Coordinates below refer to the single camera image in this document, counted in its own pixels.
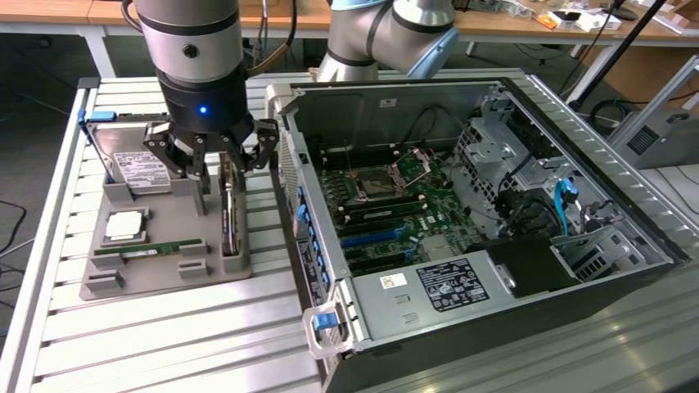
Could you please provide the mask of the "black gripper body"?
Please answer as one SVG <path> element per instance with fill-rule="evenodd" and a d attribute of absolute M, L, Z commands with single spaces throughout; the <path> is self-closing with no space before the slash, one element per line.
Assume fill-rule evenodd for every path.
<path fill-rule="evenodd" d="M 180 129 L 246 139 L 253 131 L 253 120 L 242 71 L 204 83 L 178 81 L 162 71 L 156 75 L 170 120 Z"/>

